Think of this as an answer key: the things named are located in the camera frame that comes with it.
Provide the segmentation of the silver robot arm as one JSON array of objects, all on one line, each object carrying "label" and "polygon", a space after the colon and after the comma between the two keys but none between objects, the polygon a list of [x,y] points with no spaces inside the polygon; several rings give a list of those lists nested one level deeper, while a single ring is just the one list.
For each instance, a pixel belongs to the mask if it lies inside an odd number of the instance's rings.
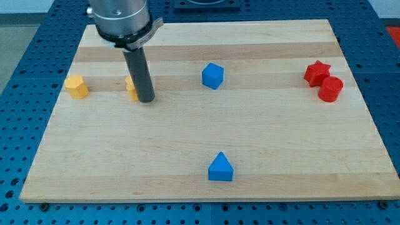
[{"label": "silver robot arm", "polygon": [[127,51],[143,47],[163,25],[161,17],[151,15],[147,0],[89,0],[87,15],[103,39]]}]

